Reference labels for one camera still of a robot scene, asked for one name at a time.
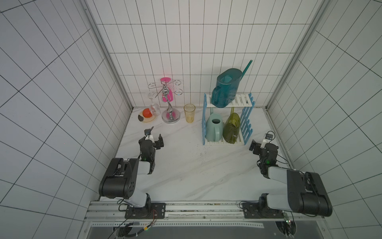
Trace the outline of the mint green watering can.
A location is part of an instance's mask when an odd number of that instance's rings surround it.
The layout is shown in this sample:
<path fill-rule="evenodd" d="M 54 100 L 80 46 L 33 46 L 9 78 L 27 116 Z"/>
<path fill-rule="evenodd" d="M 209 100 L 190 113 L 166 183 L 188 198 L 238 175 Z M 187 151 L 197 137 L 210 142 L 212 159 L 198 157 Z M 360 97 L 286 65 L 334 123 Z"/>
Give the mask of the mint green watering can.
<path fill-rule="evenodd" d="M 224 122 L 222 116 L 210 108 L 210 116 L 206 122 L 206 136 L 209 142 L 219 142 L 223 137 Z"/>

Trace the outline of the dark teal watering can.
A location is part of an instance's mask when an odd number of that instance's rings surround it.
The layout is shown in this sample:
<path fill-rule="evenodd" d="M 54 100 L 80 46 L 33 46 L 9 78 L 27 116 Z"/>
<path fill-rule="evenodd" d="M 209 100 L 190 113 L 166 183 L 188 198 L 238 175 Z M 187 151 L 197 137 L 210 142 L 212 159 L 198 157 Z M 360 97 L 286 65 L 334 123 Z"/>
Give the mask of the dark teal watering can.
<path fill-rule="evenodd" d="M 240 81 L 252 62 L 253 60 L 249 61 L 243 72 L 236 68 L 230 68 L 217 77 L 210 101 L 214 106 L 224 108 L 235 99 Z"/>

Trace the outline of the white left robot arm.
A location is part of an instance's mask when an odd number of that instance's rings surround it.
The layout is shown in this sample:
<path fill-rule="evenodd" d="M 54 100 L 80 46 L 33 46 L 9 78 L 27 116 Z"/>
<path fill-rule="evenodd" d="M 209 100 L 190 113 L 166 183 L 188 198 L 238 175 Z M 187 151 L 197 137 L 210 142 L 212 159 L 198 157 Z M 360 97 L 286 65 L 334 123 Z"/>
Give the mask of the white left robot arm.
<path fill-rule="evenodd" d="M 158 140 L 146 133 L 138 141 L 140 153 L 137 158 L 113 158 L 104 173 L 98 188 L 101 197 L 109 199 L 119 198 L 136 209 L 151 212 L 149 194 L 135 190 L 138 175 L 150 175 L 155 169 L 156 151 L 164 147 L 162 136 Z"/>

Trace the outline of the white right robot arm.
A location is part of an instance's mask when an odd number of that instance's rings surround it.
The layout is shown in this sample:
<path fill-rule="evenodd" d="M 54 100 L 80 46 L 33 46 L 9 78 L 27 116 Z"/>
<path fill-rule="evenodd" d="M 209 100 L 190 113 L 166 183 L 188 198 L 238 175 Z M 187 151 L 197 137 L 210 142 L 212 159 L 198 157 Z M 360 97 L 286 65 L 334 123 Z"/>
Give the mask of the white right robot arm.
<path fill-rule="evenodd" d="M 249 150 L 259 156 L 257 165 L 261 174 L 286 185 L 286 192 L 282 194 L 264 193 L 259 197 L 255 203 L 259 215 L 288 211 L 310 216 L 331 216 L 333 207 L 320 175 L 278 166 L 278 149 L 272 143 L 257 143 L 253 140 L 250 144 Z"/>

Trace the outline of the wooden plate with red ball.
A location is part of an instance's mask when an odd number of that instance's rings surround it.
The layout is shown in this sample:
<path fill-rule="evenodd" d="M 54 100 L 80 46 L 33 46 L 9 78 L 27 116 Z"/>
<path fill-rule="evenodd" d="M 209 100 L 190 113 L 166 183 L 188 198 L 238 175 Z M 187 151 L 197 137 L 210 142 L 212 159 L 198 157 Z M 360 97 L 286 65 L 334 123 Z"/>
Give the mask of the wooden plate with red ball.
<path fill-rule="evenodd" d="M 156 116 L 153 115 L 149 108 L 145 108 L 138 114 L 138 120 L 143 123 L 149 123 L 156 120 Z"/>

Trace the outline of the clear wine glass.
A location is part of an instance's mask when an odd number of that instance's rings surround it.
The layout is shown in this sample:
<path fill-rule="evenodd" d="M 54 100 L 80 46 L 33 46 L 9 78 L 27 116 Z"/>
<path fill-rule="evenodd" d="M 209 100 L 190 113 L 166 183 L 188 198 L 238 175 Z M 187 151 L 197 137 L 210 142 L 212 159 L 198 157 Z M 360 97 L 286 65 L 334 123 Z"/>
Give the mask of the clear wine glass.
<path fill-rule="evenodd" d="M 150 107 L 149 107 L 149 110 L 151 112 L 151 114 L 155 117 L 158 117 L 160 116 L 161 114 L 161 111 L 160 111 L 160 107 L 157 103 L 154 102 L 154 99 L 158 96 L 157 93 L 155 92 L 149 92 L 148 94 L 148 98 L 150 99 L 151 101 L 151 104 L 150 104 Z"/>

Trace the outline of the chrome glass holder stand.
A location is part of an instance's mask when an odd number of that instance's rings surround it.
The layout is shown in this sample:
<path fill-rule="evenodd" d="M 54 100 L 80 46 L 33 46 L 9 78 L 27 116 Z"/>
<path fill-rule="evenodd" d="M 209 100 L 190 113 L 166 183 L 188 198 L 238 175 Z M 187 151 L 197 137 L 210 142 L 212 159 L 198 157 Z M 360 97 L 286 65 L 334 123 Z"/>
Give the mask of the chrome glass holder stand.
<path fill-rule="evenodd" d="M 174 96 L 180 96 L 183 94 L 183 90 L 179 88 L 181 85 L 180 80 L 172 80 L 169 77 L 164 77 L 160 79 L 160 83 L 150 83 L 148 89 L 159 89 L 160 91 L 155 95 L 150 93 L 149 98 L 154 99 L 161 95 L 161 100 L 168 104 L 165 111 L 162 112 L 162 120 L 167 124 L 174 124 L 180 119 L 180 112 L 173 108 L 171 102 L 174 100 Z"/>

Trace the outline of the pink cup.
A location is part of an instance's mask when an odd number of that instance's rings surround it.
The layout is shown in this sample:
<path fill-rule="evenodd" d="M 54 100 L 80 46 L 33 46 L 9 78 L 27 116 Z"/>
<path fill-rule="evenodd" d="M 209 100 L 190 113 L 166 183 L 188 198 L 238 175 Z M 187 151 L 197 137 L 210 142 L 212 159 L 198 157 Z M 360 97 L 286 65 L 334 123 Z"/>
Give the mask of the pink cup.
<path fill-rule="evenodd" d="M 160 79 L 160 83 L 162 84 L 162 101 L 165 103 L 172 102 L 173 100 L 173 92 L 171 90 L 170 84 L 172 83 L 171 78 L 164 77 Z"/>

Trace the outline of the amber plastic cup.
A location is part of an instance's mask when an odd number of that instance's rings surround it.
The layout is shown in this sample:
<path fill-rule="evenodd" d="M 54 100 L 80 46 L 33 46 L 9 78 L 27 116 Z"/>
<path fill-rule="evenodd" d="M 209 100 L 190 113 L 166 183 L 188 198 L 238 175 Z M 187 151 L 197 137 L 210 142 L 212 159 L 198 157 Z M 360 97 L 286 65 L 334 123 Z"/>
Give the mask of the amber plastic cup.
<path fill-rule="evenodd" d="M 193 104 L 186 104 L 184 106 L 185 117 L 188 123 L 194 122 L 195 110 L 196 110 L 196 107 Z"/>

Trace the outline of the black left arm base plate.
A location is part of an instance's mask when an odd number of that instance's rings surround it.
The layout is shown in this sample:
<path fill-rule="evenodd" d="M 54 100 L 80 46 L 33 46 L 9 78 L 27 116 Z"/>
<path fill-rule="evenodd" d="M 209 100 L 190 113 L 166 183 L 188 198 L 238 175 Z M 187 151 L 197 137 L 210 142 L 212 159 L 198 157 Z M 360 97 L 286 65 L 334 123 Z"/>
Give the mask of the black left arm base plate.
<path fill-rule="evenodd" d="M 164 219 L 166 203 L 150 203 L 142 208 L 129 207 L 125 211 L 126 219 Z"/>

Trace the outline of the aluminium mounting rail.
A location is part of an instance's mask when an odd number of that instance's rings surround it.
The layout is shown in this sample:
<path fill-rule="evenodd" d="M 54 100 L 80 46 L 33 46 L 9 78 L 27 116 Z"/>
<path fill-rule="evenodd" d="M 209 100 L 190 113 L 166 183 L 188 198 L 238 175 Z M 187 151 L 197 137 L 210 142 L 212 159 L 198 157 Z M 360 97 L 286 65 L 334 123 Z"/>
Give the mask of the aluminium mounting rail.
<path fill-rule="evenodd" d="M 275 225 L 294 220 L 298 229 L 314 226 L 324 232 L 327 227 L 323 218 L 309 218 L 298 213 L 283 213 L 282 219 L 245 219 L 238 201 L 168 201 L 164 219 L 126 219 L 125 211 L 130 206 L 115 201 L 93 201 L 85 215 L 87 227 L 247 227 L 264 229 L 266 223 Z"/>

